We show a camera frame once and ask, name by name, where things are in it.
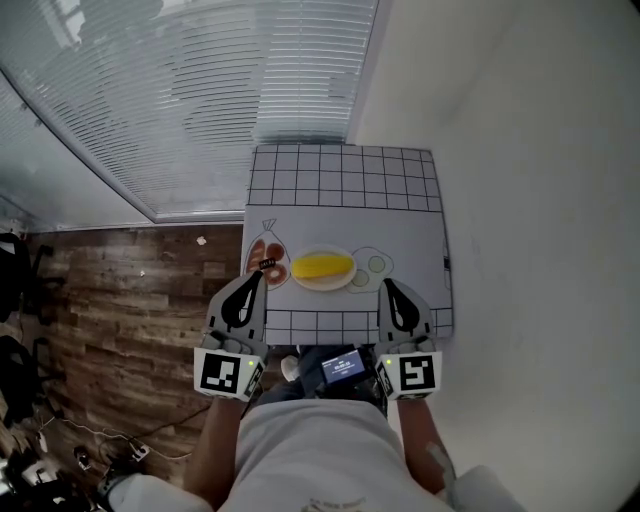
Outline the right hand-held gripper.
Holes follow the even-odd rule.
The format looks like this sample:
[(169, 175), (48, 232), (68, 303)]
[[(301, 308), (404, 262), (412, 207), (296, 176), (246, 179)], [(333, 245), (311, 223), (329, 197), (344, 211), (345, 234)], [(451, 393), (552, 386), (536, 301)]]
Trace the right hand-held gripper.
[(378, 293), (378, 327), (384, 341), (422, 337), (412, 341), (378, 343), (375, 373), (388, 400), (423, 399), (441, 388), (442, 352), (427, 338), (433, 321), (428, 303), (411, 287), (385, 278)]

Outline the person's white shirt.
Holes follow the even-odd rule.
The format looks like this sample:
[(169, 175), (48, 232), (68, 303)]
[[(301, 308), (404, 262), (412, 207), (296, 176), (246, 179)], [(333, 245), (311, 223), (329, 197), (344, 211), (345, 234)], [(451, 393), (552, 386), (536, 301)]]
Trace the person's white shirt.
[(183, 483), (143, 474), (105, 497), (113, 512), (526, 512), (489, 468), (455, 476), (431, 494), (409, 472), (401, 427), (373, 405), (302, 399), (245, 409), (219, 510)]

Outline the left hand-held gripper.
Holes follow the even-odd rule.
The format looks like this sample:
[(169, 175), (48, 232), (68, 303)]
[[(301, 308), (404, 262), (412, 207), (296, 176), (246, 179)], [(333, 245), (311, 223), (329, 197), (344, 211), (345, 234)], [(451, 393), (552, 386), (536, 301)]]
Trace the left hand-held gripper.
[(211, 298), (206, 325), (215, 332), (194, 349), (196, 392), (238, 401), (252, 398), (266, 369), (268, 346), (262, 342), (266, 308), (263, 272), (241, 275)]

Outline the white forearm bandage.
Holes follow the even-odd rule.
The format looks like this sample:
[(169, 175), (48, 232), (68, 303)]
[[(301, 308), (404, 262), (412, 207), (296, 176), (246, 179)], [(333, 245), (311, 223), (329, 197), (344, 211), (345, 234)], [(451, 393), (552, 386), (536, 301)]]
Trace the white forearm bandage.
[(433, 442), (427, 445), (427, 451), (442, 470), (444, 487), (451, 487), (456, 480), (456, 476), (449, 456), (438, 444)]

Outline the person's left forearm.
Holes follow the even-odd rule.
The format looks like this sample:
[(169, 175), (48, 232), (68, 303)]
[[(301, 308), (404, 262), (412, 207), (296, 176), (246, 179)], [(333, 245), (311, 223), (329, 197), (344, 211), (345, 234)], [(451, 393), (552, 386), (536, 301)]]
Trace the person's left forearm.
[(235, 481), (235, 457), (244, 402), (214, 398), (186, 467), (183, 488), (219, 510)]

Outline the white plate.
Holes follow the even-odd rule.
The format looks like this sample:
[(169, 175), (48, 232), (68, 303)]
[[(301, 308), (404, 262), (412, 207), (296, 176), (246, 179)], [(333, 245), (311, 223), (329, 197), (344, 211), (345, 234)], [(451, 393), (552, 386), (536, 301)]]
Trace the white plate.
[(315, 246), (307, 247), (301, 250), (298, 253), (298, 255), (294, 257), (292, 262), (297, 258), (310, 255), (310, 254), (319, 254), (319, 253), (335, 253), (335, 254), (348, 256), (353, 260), (353, 269), (349, 274), (331, 276), (331, 277), (325, 277), (325, 278), (319, 278), (319, 279), (297, 279), (292, 275), (292, 272), (291, 272), (293, 279), (300, 286), (312, 291), (328, 292), (328, 291), (334, 291), (334, 290), (338, 290), (345, 287), (355, 277), (357, 264), (355, 263), (354, 257), (346, 250), (338, 248), (336, 246), (332, 246), (332, 245), (324, 244), (324, 245), (315, 245)]

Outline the person's right forearm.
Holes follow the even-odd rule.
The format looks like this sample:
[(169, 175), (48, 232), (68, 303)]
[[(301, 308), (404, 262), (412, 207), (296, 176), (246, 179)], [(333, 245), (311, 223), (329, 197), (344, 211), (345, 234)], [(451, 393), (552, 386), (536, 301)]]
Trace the person's right forearm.
[(412, 478), (426, 491), (438, 494), (445, 489), (442, 470), (427, 451), (430, 442), (449, 456), (433, 416), (424, 399), (397, 403), (406, 465)]

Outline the black chest screen device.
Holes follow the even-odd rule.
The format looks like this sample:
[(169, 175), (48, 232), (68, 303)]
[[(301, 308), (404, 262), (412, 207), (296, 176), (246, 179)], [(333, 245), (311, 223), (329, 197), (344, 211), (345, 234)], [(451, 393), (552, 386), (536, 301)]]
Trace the black chest screen device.
[(360, 348), (331, 354), (321, 361), (320, 369), (328, 387), (354, 385), (373, 375), (369, 358)]

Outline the yellow corn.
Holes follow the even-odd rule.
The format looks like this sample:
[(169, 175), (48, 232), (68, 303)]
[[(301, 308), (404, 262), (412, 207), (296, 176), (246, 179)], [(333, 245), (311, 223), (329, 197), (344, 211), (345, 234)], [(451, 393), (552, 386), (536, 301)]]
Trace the yellow corn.
[(319, 279), (349, 274), (353, 269), (353, 260), (335, 253), (310, 254), (295, 259), (291, 272), (297, 279)]

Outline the person's jeans leg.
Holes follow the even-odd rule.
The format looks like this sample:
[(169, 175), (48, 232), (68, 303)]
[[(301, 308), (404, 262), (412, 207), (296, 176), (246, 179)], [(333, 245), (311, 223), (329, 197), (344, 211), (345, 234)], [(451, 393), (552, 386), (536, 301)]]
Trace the person's jeans leg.
[(298, 354), (294, 357), (297, 357), (299, 361), (299, 378), (294, 382), (287, 382), (284, 379), (283, 382), (263, 392), (257, 399), (255, 406), (315, 397), (316, 389), (324, 382), (319, 368), (320, 360), (324, 357), (323, 348), (319, 346), (298, 347)]

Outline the black office chair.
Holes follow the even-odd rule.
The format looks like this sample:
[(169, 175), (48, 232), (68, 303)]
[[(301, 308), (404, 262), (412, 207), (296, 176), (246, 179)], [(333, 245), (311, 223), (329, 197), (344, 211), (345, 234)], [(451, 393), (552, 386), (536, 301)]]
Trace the black office chair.
[(47, 339), (37, 338), (34, 351), (30, 353), (13, 337), (0, 337), (0, 394), (7, 406), (3, 418), (3, 425), (7, 429), (33, 417), (35, 405), (44, 404), (51, 414), (59, 416), (46, 396), (43, 383), (64, 379), (65, 375), (39, 375), (41, 364), (38, 362), (38, 346), (47, 344)]
[(5, 323), (13, 312), (36, 316), (39, 323), (49, 326), (53, 316), (43, 312), (45, 291), (49, 285), (63, 286), (62, 277), (41, 277), (43, 256), (52, 256), (53, 248), (41, 245), (31, 262), (27, 244), (15, 233), (0, 233), (0, 323)]

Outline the glass partition with blinds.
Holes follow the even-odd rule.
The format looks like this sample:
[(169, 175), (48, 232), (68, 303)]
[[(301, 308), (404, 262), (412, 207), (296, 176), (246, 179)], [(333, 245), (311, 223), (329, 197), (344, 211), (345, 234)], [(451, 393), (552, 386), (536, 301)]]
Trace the glass partition with blinds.
[(0, 0), (0, 74), (154, 220), (238, 211), (255, 148), (346, 138), (379, 0)]

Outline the white grid tablecloth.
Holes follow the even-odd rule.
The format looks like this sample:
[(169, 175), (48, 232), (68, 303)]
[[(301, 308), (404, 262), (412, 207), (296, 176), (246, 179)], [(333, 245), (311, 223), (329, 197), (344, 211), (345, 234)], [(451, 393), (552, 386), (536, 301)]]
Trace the white grid tablecloth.
[[(331, 291), (298, 284), (290, 264), (331, 248), (351, 254), (354, 276)], [(273, 259), (265, 339), (271, 345), (369, 343), (387, 278), (415, 290), (440, 338), (454, 326), (451, 270), (433, 155), (350, 145), (261, 145), (249, 171), (242, 268)]]

